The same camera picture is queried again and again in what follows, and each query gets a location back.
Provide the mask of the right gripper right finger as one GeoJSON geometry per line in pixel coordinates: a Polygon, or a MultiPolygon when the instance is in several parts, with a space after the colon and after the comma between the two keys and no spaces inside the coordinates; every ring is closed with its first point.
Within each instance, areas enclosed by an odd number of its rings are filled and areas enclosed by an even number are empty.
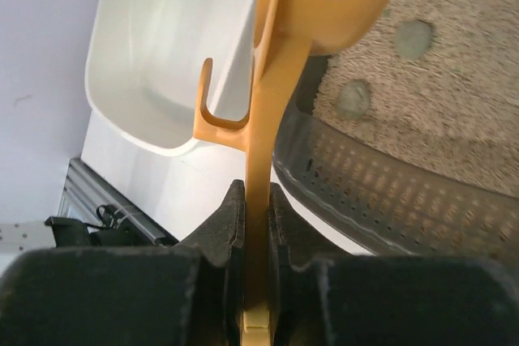
{"type": "Polygon", "coordinates": [[[351,255],[272,185],[269,308],[276,345],[515,345],[518,286],[470,257],[351,255]]]}

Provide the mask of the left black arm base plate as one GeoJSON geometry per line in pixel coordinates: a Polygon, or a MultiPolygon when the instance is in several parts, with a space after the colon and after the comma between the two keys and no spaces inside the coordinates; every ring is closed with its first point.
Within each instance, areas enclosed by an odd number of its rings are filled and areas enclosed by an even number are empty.
{"type": "Polygon", "coordinates": [[[165,234],[142,217],[104,204],[95,211],[96,223],[79,219],[50,216],[45,222],[54,235],[57,247],[62,246],[154,246],[165,234]]]}

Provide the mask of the aluminium front rail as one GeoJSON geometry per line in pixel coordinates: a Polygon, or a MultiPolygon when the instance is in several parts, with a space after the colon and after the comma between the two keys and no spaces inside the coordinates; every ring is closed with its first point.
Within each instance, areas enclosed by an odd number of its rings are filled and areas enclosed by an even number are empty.
{"type": "Polygon", "coordinates": [[[81,159],[69,161],[56,216],[45,225],[57,246],[174,246],[168,233],[81,159]]]}

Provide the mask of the yellow litter scoop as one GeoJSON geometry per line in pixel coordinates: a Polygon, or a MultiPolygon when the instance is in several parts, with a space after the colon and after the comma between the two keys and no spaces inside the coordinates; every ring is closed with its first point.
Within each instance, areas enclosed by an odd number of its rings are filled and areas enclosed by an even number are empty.
{"type": "Polygon", "coordinates": [[[267,210],[272,152],[289,99],[311,55],[354,45],[380,17],[388,0],[256,0],[250,107],[237,121],[214,117],[206,100],[212,60],[199,79],[193,135],[244,151],[245,285],[241,341],[268,345],[267,210]]]}

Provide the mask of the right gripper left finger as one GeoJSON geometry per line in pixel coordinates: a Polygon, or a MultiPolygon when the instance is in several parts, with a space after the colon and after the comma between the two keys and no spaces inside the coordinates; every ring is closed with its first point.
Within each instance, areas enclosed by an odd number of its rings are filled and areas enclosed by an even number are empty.
{"type": "Polygon", "coordinates": [[[62,246],[1,278],[4,345],[238,345],[244,186],[174,246],[62,246]]]}

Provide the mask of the grey litter clump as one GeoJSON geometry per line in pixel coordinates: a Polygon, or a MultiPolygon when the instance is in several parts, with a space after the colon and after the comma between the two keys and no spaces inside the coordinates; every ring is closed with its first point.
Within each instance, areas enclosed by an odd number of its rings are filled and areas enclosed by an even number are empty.
{"type": "Polygon", "coordinates": [[[341,87],[336,99],[335,112],[344,120],[361,118],[370,108],[369,84],[363,79],[350,80],[341,87]]]}
{"type": "Polygon", "coordinates": [[[393,43],[399,57],[417,60],[429,50],[433,39],[433,27],[419,19],[398,24],[393,43]]]}

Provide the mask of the grey litter box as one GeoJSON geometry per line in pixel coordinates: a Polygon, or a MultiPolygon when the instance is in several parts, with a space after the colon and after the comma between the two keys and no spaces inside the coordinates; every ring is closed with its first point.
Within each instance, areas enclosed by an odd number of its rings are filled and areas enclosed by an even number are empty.
{"type": "Polygon", "coordinates": [[[312,58],[274,154],[285,188],[376,254],[484,256],[518,264],[518,0],[390,0],[352,48],[312,58]],[[433,27],[417,60],[399,23],[433,27]],[[369,84],[359,119],[341,87],[369,84]]]}

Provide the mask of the white plastic tray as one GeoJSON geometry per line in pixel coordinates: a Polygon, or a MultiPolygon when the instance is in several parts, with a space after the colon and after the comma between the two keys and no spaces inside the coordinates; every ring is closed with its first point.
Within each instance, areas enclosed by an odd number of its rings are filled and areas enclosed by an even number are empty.
{"type": "Polygon", "coordinates": [[[99,0],[85,91],[123,138],[163,156],[195,146],[199,77],[212,60],[209,111],[249,105],[255,0],[99,0]]]}

